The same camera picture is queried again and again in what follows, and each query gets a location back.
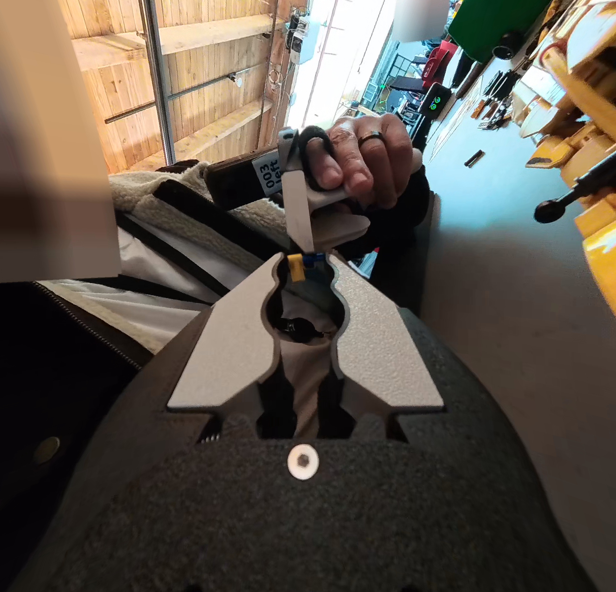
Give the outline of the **small digital display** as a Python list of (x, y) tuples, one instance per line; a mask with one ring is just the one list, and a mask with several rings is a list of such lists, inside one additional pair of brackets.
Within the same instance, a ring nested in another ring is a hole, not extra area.
[(422, 115), (429, 119), (438, 118), (449, 104), (453, 92), (440, 83), (433, 83), (422, 103)]

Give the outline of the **black toy tire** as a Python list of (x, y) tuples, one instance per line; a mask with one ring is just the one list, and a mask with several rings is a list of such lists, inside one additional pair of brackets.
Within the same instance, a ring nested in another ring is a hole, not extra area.
[(519, 52), (524, 41), (524, 35), (521, 32), (507, 32), (503, 34), (497, 45), (492, 49), (492, 55), (505, 61), (510, 60)]

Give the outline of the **black fleece-lined jacket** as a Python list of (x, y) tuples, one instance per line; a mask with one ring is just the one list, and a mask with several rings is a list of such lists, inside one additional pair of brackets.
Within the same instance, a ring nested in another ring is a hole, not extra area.
[[(281, 193), (231, 211), (207, 162), (109, 176), (124, 231), (221, 297), (288, 244)], [(130, 278), (81, 280), (127, 284)], [(96, 426), (157, 353), (38, 282), (1, 284), (1, 580), (33, 552)]]

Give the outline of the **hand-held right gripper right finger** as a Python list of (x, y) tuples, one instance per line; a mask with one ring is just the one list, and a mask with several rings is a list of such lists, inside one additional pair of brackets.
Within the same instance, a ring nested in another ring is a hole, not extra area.
[(400, 414), (440, 413), (443, 397), (400, 307), (335, 254), (332, 293), (342, 307), (331, 369), (318, 397), (318, 438), (346, 439), (366, 414), (387, 426)]

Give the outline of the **light grey hoodie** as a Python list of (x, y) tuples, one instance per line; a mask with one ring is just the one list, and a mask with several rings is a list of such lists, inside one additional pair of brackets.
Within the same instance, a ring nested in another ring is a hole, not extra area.
[(129, 284), (153, 284), (156, 294), (129, 290), (125, 283), (64, 279), (38, 284), (85, 311), (88, 318), (99, 319), (158, 353), (219, 295), (122, 228), (118, 242), (120, 275), (129, 277)]

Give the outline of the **yellow brick car model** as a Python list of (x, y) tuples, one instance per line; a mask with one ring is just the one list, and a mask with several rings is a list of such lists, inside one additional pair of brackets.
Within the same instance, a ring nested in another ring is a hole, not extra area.
[(580, 203), (575, 224), (589, 270), (615, 313), (615, 0), (574, 0), (522, 76), (520, 136), (537, 136), (529, 169), (558, 169), (564, 195), (535, 207), (541, 224)]

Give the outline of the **green plastic bin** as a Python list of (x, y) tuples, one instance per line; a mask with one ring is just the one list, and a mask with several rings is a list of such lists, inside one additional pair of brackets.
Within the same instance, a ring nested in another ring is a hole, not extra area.
[(488, 63), (503, 34), (530, 28), (551, 0), (462, 0), (448, 34), (451, 41), (478, 63)]

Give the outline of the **white ceiling device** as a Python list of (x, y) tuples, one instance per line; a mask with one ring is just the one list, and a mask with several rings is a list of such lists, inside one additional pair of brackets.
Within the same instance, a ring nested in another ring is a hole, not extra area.
[(310, 16), (294, 14), (287, 33), (289, 60), (293, 65), (310, 61), (315, 53), (321, 23)]

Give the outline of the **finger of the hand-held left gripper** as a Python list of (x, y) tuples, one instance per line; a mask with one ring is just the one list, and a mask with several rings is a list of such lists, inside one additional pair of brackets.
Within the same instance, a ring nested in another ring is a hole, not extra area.
[(281, 178), (287, 234), (302, 252), (314, 252), (311, 212), (304, 172), (284, 172)]

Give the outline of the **pile of yellow black pieces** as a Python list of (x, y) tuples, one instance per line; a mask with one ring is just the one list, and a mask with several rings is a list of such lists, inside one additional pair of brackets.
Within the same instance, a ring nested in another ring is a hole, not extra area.
[(471, 114), (472, 119), (479, 121), (479, 129), (495, 130), (504, 125), (511, 93), (519, 80), (520, 74), (515, 70), (498, 71), (490, 79)]

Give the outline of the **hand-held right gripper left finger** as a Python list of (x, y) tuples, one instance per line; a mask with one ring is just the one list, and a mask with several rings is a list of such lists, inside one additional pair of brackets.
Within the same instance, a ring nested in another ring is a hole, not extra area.
[(211, 413), (221, 421), (244, 414), (264, 439), (290, 439), (297, 427), (280, 336), (267, 311), (280, 317), (285, 259), (275, 254), (212, 307), (167, 401), (174, 413)]

